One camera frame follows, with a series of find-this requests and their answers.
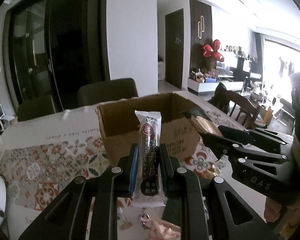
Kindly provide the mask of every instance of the silver screw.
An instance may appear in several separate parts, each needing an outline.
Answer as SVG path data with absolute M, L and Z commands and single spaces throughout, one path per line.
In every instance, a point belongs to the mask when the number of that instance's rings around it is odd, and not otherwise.
M 74 182 L 75 182 L 76 184 L 81 184 L 82 182 L 84 182 L 84 177 L 78 176 L 78 177 L 76 177 L 76 178 L 74 179 Z
M 214 177 L 214 181 L 216 183 L 220 184 L 220 183 L 224 182 L 224 179 L 222 177 L 220 177 L 220 176 L 216 176 L 216 177 Z
M 184 167 L 179 167 L 179 168 L 177 168 L 177 172 L 183 174 L 183 173 L 186 173 L 187 170 Z
M 113 167 L 111 169 L 112 173 L 119 173 L 121 171 L 121 168 L 120 167 Z

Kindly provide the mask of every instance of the wooden chair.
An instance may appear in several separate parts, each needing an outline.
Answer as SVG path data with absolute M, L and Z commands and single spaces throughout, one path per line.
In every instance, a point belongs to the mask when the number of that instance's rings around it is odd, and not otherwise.
M 40 96 L 24 101 L 18 107 L 18 121 L 28 121 L 38 117 L 55 114 L 56 107 L 51 95 Z
M 261 106 L 254 107 L 247 98 L 245 98 L 233 91 L 230 91 L 230 90 L 226 91 L 226 95 L 227 95 L 227 98 L 229 101 L 234 102 L 234 106 L 233 106 L 232 111 L 229 116 L 232 116 L 232 113 L 237 105 L 240 106 L 239 114 L 237 115 L 235 120 L 237 121 L 239 119 L 240 114 L 244 113 L 244 114 L 246 114 L 246 117 L 243 120 L 242 126 L 249 128 L 249 129 L 250 128 L 253 129 L 254 122 L 256 121 L 256 119 L 258 117 L 258 114 L 261 110 Z
M 78 91 L 79 106 L 91 106 L 101 102 L 138 97 L 136 83 L 132 78 L 96 82 Z

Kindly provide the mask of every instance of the dark wooden door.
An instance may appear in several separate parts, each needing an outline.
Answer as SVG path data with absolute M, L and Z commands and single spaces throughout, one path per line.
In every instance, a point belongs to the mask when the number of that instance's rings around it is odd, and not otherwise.
M 177 88 L 182 86 L 183 44 L 184 44 L 183 9 L 166 15 L 166 78 Z

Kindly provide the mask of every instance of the hand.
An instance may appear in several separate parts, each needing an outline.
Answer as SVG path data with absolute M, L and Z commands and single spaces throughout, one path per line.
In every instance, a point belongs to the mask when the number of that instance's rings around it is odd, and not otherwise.
M 271 198 L 266 198 L 264 217 L 267 222 L 275 222 L 280 217 L 280 209 L 282 205 L 272 200 Z M 291 218 L 289 219 L 289 226 L 291 228 L 295 227 L 300 223 L 300 199 L 291 206 L 289 209 L 293 209 Z

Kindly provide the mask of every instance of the gray upholstered chair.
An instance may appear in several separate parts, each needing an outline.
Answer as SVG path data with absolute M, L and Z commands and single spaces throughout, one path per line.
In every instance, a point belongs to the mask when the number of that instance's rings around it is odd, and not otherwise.
M 18 121 L 23 122 L 49 114 L 55 114 L 56 112 L 52 96 L 45 95 L 24 101 L 20 104 L 18 107 Z
M 90 106 L 122 98 L 138 97 L 136 83 L 132 78 L 96 82 L 83 86 L 78 91 L 79 106 Z

